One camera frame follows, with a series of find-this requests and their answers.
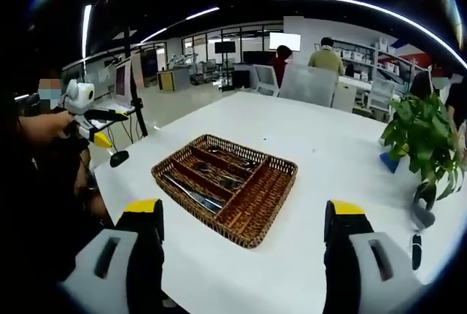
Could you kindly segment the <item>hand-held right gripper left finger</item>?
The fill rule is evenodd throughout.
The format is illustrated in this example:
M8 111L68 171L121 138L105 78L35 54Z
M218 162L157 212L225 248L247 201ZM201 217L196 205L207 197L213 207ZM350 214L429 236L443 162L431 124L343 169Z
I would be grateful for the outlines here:
M77 254L59 286L80 313L159 313L163 240L163 202L132 202Z

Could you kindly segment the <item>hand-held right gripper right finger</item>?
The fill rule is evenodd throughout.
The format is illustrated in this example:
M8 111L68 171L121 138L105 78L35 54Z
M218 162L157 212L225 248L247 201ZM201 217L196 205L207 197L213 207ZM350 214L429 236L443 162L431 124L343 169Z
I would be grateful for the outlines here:
M355 204L327 201L324 243L324 313L405 313L424 290L407 252Z

